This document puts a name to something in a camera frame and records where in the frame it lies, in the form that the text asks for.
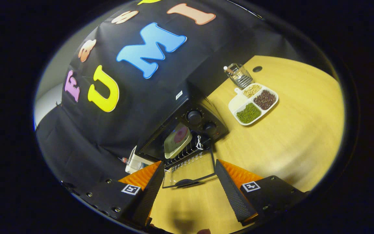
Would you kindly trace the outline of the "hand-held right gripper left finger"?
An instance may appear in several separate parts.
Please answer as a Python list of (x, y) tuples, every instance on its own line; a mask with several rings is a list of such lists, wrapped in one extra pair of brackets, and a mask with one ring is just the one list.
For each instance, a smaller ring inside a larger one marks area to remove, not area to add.
[(163, 178), (164, 163), (157, 161), (120, 180), (77, 188), (77, 193), (103, 215), (134, 228), (146, 228)]

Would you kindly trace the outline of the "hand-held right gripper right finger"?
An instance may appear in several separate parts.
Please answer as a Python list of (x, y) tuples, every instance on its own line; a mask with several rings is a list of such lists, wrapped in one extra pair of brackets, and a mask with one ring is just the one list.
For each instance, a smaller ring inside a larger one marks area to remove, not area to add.
[(224, 160), (217, 160), (214, 169), (236, 219), (243, 226), (266, 223), (307, 197), (307, 192), (275, 175), (263, 178)]

